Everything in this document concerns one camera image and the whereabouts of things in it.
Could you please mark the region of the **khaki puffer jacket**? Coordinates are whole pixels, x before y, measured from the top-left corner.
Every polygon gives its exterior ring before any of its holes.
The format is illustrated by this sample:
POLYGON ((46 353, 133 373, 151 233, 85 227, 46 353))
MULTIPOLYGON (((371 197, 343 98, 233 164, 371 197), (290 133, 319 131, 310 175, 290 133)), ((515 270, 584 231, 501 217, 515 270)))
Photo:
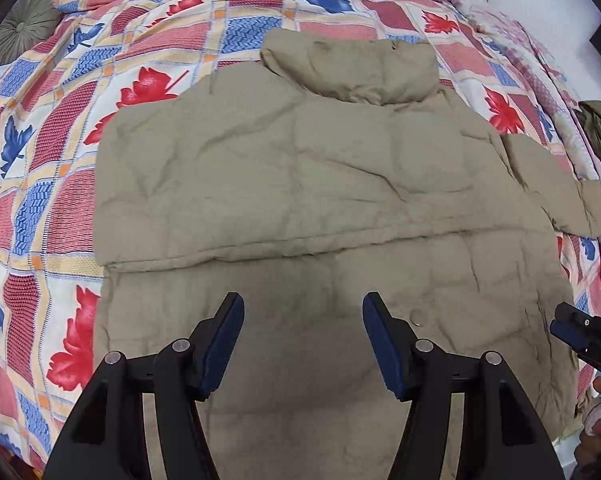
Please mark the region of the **khaki puffer jacket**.
POLYGON ((223 479, 383 479, 406 409, 361 304, 443 349, 506 359, 551 438, 578 365, 558 232, 601 236, 601 183, 500 133, 424 41, 273 29, 256 62, 118 110, 95 164, 94 352, 156 352, 228 292, 245 323, 203 425, 223 479))

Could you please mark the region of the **pink floral quilt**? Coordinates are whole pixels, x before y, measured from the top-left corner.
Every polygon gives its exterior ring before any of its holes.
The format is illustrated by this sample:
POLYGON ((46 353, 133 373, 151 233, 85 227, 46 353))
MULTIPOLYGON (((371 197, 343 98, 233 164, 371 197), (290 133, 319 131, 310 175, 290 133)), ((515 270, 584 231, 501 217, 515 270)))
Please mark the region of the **pink floral quilt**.
POLYGON ((520 22, 509 18, 485 0, 451 0, 456 9, 485 36, 523 76, 549 118, 572 162, 576 174, 591 179, 601 169, 575 110, 582 100, 546 47, 520 22))

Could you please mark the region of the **red blue patterned bedspread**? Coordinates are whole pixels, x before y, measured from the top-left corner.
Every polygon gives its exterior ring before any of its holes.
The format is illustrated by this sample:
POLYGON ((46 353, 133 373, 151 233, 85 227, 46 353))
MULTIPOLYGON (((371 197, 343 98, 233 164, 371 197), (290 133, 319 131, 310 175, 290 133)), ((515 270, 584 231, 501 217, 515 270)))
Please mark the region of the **red blue patterned bedspread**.
POLYGON ((0 450, 43 470, 91 370, 103 271, 95 155, 124 107, 254 61, 276 26, 433 44, 439 78, 576 174, 523 76, 451 0, 56 0, 55 32, 0 68, 0 450))

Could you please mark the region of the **round green pleated cushion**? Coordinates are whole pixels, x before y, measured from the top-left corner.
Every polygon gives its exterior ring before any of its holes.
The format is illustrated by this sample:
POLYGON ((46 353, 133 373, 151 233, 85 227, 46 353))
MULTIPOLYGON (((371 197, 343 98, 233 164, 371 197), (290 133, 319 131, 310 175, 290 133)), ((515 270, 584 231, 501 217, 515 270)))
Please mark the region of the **round green pleated cushion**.
POLYGON ((61 19, 53 0, 17 0, 0 23, 0 66, 47 40, 61 19))

